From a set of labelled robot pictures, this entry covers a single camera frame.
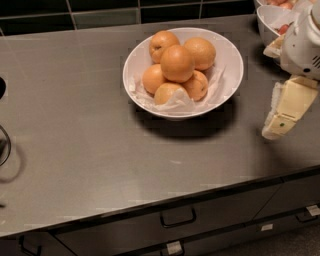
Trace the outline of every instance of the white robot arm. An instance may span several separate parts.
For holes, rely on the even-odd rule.
[[[272,109],[262,130],[263,137],[275,140],[296,125],[318,95],[320,0],[306,8],[290,25],[285,35],[270,46],[265,49],[264,54],[279,57],[280,67],[291,74],[291,78],[284,84],[276,83]]]

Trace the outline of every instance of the black cable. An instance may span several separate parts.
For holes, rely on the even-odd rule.
[[[8,160],[8,158],[10,156],[10,153],[11,153],[11,140],[10,140],[10,137],[9,137],[8,133],[2,127],[2,125],[0,125],[0,130],[3,132],[4,136],[6,137],[6,141],[7,141],[6,144],[8,145],[7,155],[5,156],[5,158],[0,163],[0,166],[2,166]]]

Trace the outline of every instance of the wall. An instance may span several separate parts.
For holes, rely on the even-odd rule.
[[[252,0],[9,0],[0,1],[0,34],[251,14]]]

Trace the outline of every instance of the drawer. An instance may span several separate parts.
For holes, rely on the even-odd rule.
[[[5,252],[4,256],[26,256],[32,254],[41,256],[74,255],[47,232],[30,232],[23,236],[0,239],[0,252]]]
[[[167,256],[169,248],[174,248],[174,245],[178,242],[182,249],[182,253],[177,252],[171,255],[185,255],[185,256],[195,256],[195,255],[206,255],[208,253],[214,253],[219,255],[218,251],[232,246],[242,244],[244,242],[255,241],[255,248],[260,245],[257,244],[259,239],[264,239],[274,235],[281,234],[286,231],[290,231],[297,228],[303,228],[310,225],[320,224],[320,219],[317,217],[308,216],[306,213],[298,213],[296,215],[285,216],[261,223],[252,224],[249,226],[243,226],[243,228],[238,228],[230,232],[224,232],[218,235],[207,236],[201,238],[202,235],[195,236],[196,238],[190,237],[185,240],[174,241],[169,244],[163,244],[160,247],[163,249],[158,249],[152,252],[143,253],[132,252],[128,255],[143,255],[143,256]],[[237,255],[245,255],[244,252],[241,253],[241,249],[237,250]]]
[[[193,200],[187,206],[59,234],[57,237],[79,256],[120,254],[250,221],[278,186],[203,202]]]
[[[256,216],[257,219],[320,203],[320,174],[304,178],[296,175],[284,180],[275,196]]]

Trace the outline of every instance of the countertop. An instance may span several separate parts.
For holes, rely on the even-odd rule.
[[[173,122],[139,109],[122,69],[161,29],[200,27],[239,49],[244,77],[220,108]],[[320,164],[317,99],[278,141],[261,136],[274,83],[256,16],[0,38],[0,124],[12,153],[0,167],[0,236],[254,181]]]

